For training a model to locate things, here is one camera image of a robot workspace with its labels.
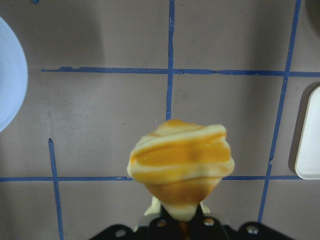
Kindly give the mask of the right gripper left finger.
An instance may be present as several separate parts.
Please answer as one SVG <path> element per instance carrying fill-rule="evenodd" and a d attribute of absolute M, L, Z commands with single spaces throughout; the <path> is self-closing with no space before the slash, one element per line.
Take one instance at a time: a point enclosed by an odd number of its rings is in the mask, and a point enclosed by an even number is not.
<path fill-rule="evenodd" d="M 168 213 L 152 215 L 146 218 L 147 225 L 133 230 L 124 224 L 114 224 L 91 237 L 92 240 L 179 240 L 178 221 Z"/>

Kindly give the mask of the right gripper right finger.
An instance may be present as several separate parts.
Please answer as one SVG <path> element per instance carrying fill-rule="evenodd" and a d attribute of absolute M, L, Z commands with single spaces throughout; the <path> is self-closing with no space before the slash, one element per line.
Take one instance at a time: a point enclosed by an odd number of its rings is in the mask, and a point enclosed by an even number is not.
<path fill-rule="evenodd" d="M 238 229 L 223 224 L 200 204 L 194 217 L 188 222 L 191 240 L 291 240 L 292 238 L 262 223 L 249 221 Z"/>

